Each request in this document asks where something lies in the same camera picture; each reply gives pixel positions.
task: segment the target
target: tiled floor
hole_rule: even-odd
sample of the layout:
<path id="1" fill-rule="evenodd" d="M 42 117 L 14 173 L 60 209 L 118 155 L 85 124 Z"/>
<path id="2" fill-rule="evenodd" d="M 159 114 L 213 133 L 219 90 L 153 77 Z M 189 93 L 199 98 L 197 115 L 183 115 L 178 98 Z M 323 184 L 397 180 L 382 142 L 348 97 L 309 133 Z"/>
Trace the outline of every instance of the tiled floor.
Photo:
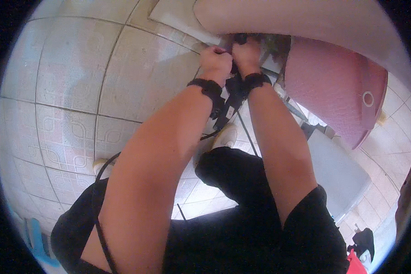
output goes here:
<path id="1" fill-rule="evenodd" d="M 149 20 L 157 2 L 44 0 L 16 42 L 1 88 L 0 175 L 12 209 L 47 233 L 93 183 L 93 160 L 121 151 L 198 71 L 204 44 Z M 380 226 L 411 165 L 411 97 L 392 75 L 388 86 L 387 120 L 351 152 L 373 183 L 338 224 L 348 244 L 356 225 Z M 260 154 L 247 103 L 240 112 Z M 235 147 L 254 154 L 234 123 Z M 192 161 L 175 196 L 172 217 L 181 219 L 177 203 L 186 218 L 236 205 L 200 181 Z"/>

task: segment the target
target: red object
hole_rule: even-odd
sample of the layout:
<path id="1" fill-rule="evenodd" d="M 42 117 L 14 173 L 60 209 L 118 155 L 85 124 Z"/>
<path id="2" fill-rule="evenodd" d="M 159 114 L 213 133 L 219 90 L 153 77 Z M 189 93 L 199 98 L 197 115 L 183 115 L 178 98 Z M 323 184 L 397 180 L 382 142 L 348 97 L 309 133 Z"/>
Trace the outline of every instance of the red object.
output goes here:
<path id="1" fill-rule="evenodd" d="M 350 250 L 350 254 L 347 256 L 347 260 L 350 262 L 347 274 L 367 274 L 367 270 L 362 265 L 361 261 L 355 255 L 355 251 Z"/>

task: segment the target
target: hand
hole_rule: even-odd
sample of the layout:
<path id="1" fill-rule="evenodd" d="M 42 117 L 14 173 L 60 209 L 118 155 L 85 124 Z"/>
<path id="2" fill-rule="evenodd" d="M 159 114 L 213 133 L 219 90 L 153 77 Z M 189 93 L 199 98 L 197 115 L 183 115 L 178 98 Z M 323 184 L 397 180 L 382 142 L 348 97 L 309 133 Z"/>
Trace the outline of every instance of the hand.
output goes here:
<path id="1" fill-rule="evenodd" d="M 197 78 L 213 80 L 224 87 L 225 80 L 231 71 L 233 58 L 225 49 L 211 46 L 201 52 L 199 63 L 203 68 L 203 74 Z"/>
<path id="2" fill-rule="evenodd" d="M 241 73 L 242 79 L 252 73 L 260 73 L 260 44 L 251 37 L 243 45 L 233 44 L 232 50 L 234 61 Z"/>

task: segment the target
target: black strap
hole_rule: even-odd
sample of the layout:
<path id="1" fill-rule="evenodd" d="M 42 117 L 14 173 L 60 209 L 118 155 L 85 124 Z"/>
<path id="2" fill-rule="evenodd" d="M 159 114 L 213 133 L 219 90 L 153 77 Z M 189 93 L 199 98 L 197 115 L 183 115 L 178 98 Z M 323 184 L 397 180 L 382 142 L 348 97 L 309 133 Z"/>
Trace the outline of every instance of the black strap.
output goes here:
<path id="1" fill-rule="evenodd" d="M 208 96 L 213 103 L 212 112 L 210 113 L 210 118 L 213 120 L 218 118 L 222 110 L 224 109 L 225 99 L 221 97 L 222 88 L 218 83 L 213 80 L 204 80 L 204 79 L 193 79 L 190 81 L 187 86 L 197 85 L 202 87 L 201 91 L 204 95 Z"/>
<path id="2" fill-rule="evenodd" d="M 263 86 L 263 83 L 272 85 L 268 75 L 264 73 L 252 73 L 245 76 L 245 80 L 242 86 L 244 100 L 248 98 L 248 95 L 253 89 Z"/>
<path id="3" fill-rule="evenodd" d="M 121 153 L 119 152 L 118 154 L 114 155 L 113 157 L 111 157 L 100 169 L 99 173 L 96 176 L 96 181 L 95 184 L 93 186 L 93 194 L 92 194 L 92 209 L 93 209 L 93 219 L 94 219 L 94 223 L 96 225 L 96 231 L 97 234 L 99 236 L 99 241 L 100 244 L 102 246 L 102 250 L 103 253 L 105 255 L 106 261 L 108 262 L 108 265 L 111 268 L 111 272 L 113 274 L 117 274 L 117 270 L 116 270 L 116 265 L 114 263 L 113 257 L 111 256 L 110 250 L 108 249 L 108 245 L 106 244 L 106 240 L 105 237 L 103 236 L 103 231 L 102 231 L 102 227 L 100 226 L 99 223 L 99 213 L 96 211 L 95 209 L 95 204 L 94 204 L 94 197 L 95 197 L 95 186 L 99 183 L 100 177 L 102 176 L 102 173 L 104 172 L 105 168 L 115 159 L 117 158 Z"/>

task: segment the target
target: leg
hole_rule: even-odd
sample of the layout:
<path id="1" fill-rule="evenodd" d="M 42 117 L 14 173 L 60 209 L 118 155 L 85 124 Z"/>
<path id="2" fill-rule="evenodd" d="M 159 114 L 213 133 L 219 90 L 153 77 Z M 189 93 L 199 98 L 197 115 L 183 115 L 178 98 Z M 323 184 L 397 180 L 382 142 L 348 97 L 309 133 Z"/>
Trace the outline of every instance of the leg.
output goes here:
<path id="1" fill-rule="evenodd" d="M 241 207 L 277 213 L 260 157 L 218 147 L 201 156 L 195 173 L 205 184 L 221 189 Z"/>

